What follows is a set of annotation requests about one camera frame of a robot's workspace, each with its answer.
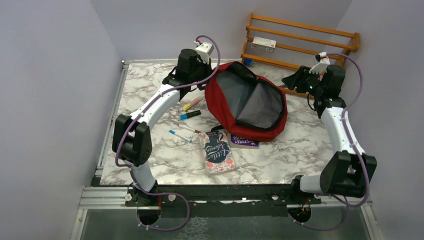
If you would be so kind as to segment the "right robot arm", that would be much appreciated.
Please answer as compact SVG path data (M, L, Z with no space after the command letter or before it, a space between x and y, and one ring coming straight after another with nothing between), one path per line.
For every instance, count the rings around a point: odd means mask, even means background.
M296 177L297 185L288 190L289 199L296 204L309 194L362 198L369 193L377 160L358 144L350 126L347 105L339 96L345 75L345 69L335 64L328 65L323 76L302 65L281 80L289 90L313 96L313 108L327 129L334 151L319 175Z

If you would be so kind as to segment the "red student backpack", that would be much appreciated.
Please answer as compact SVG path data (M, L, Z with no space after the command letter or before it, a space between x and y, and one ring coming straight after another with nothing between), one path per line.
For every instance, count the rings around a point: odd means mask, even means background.
M286 94L267 78L234 61L214 68L204 89L207 109L229 133L271 142L286 127Z

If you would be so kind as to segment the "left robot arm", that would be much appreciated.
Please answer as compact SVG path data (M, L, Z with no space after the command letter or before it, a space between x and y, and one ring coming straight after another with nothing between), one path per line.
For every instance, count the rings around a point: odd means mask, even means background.
M148 163L153 149L151 130L192 86L199 87L214 75L213 51L213 47L204 43L195 49L181 50L177 65L162 80L158 91L135 112L120 114L115 119L112 139L115 164L129 168L134 185L139 189L138 199L144 205L152 205L157 200L157 191L153 188L156 179Z

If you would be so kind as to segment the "Little Women floral book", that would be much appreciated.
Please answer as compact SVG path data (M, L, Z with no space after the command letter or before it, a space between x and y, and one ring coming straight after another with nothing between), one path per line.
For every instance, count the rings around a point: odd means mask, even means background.
M206 171L216 175L233 171L237 165L230 148L227 132L223 129L198 134Z

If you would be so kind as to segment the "purple Treehouse book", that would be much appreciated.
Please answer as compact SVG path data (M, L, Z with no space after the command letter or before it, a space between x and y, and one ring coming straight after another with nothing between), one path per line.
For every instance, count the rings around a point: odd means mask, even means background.
M259 142L256 140L250 140L233 134L229 135L229 143L231 147L241 149L257 149Z

